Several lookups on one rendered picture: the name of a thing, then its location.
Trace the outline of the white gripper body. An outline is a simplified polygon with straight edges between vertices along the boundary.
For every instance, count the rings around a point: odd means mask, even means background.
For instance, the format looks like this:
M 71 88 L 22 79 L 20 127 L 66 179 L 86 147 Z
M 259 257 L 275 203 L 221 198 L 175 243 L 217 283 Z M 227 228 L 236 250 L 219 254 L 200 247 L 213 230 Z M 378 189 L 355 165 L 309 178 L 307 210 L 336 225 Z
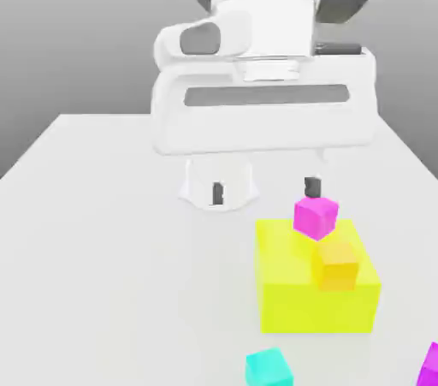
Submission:
M 308 93 L 346 88 L 345 102 L 311 102 Z M 220 98 L 302 88 L 297 104 L 187 106 L 186 92 Z M 151 95 L 153 145 L 162 154 L 331 148 L 368 144 L 377 122 L 376 59 L 359 55 L 313 56 L 293 60 L 184 61 L 157 77 Z

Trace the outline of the small magenta cube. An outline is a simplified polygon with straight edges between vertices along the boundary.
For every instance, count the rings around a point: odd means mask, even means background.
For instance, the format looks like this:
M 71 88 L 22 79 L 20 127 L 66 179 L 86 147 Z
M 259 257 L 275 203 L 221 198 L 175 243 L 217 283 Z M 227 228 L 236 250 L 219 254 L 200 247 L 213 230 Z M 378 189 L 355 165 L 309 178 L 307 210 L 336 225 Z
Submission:
M 293 228 L 319 241 L 335 229 L 338 211 L 331 199 L 304 197 L 294 205 Z

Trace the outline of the small orange cube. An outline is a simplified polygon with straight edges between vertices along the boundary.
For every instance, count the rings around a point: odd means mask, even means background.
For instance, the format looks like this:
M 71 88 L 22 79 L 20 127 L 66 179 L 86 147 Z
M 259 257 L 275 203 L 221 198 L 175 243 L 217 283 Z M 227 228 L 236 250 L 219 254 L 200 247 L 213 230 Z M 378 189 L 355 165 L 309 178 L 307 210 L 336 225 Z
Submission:
M 312 257 L 312 276 L 323 291 L 347 291 L 356 286 L 358 256 L 347 241 L 320 241 Z

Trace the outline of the small cyan cube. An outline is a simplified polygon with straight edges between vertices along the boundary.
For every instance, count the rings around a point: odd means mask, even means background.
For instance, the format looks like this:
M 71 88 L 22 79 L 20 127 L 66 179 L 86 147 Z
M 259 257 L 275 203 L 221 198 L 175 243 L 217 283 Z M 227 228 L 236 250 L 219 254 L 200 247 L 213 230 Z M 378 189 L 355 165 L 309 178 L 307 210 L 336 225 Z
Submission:
M 293 373 L 278 347 L 246 356 L 246 386 L 294 386 Z

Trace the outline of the small purple cube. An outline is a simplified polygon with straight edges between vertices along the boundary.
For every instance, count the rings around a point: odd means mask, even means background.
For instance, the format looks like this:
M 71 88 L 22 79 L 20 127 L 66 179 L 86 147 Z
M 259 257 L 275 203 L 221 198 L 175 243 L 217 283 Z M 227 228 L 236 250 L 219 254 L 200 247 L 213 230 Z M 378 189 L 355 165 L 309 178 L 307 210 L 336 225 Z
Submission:
M 430 344 L 416 386 L 438 386 L 438 343 L 436 342 Z

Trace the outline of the large yellow box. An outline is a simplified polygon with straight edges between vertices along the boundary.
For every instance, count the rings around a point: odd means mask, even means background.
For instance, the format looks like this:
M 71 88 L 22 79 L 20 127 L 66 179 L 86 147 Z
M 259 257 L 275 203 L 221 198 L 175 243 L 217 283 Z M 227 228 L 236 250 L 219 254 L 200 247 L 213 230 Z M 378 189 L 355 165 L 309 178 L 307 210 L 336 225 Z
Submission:
M 359 260 L 356 286 L 323 291 L 312 276 L 320 241 L 347 241 Z M 349 219 L 320 241 L 293 229 L 289 219 L 259 219 L 254 252 L 260 329 L 263 333 L 370 333 L 381 280 Z

